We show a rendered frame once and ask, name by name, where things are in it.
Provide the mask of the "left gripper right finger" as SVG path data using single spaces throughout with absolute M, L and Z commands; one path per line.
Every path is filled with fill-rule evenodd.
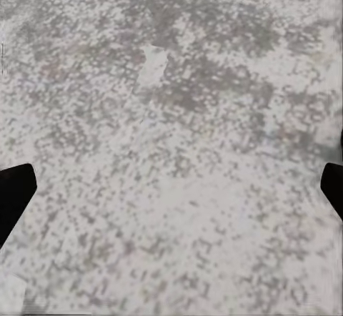
M 327 163 L 320 188 L 343 221 L 343 166 Z

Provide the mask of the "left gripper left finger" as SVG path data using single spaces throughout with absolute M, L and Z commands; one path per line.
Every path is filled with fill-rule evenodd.
M 0 249 L 36 191 L 31 163 L 0 171 Z

